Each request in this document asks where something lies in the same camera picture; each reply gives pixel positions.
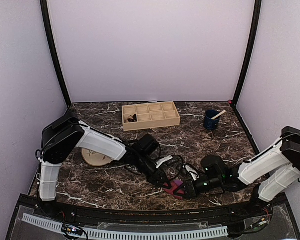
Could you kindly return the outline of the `purple maroon striped sock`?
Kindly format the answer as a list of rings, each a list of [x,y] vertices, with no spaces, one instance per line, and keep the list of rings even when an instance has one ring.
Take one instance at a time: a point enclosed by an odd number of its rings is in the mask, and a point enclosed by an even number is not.
[[[183,182],[179,179],[175,179],[173,181],[171,181],[171,185],[172,185],[172,188],[171,189],[163,189],[166,193],[168,193],[169,195],[172,195],[174,198],[176,199],[179,199],[179,200],[182,200],[183,197],[175,197],[173,195],[173,190],[175,190],[177,188],[177,186],[183,184]]]

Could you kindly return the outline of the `brown beige argyle sock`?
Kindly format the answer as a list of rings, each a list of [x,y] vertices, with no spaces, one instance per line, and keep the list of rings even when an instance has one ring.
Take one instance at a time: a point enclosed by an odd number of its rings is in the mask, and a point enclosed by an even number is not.
[[[138,118],[137,118],[137,115],[136,115],[136,114],[134,114],[134,115],[129,115],[129,116],[126,118],[126,120],[125,120],[126,123],[135,123],[135,122],[137,122],[137,121],[138,121]]]

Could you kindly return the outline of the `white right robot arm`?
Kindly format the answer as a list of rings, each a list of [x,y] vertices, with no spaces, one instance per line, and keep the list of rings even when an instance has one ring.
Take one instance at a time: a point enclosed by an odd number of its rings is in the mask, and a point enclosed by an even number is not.
[[[201,160],[204,174],[188,172],[192,179],[180,184],[173,195],[193,199],[198,195],[221,188],[225,192],[239,192],[257,179],[272,173],[260,183],[252,201],[245,205],[245,213],[256,217],[279,193],[295,181],[300,182],[300,130],[286,126],[280,137],[267,149],[250,160],[229,168],[217,155],[207,155]]]

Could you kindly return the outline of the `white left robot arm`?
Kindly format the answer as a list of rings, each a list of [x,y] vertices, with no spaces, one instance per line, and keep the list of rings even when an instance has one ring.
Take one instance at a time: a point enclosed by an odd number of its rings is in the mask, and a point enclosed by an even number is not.
[[[61,213],[60,206],[54,202],[59,172],[74,148],[87,149],[112,161],[132,165],[146,176],[149,183],[170,189],[170,179],[150,157],[159,147],[158,141],[150,134],[139,140],[126,141],[98,131],[79,120],[75,113],[66,112],[43,129],[41,148],[35,153],[41,164],[38,190],[43,201],[41,210],[50,218],[57,218]]]

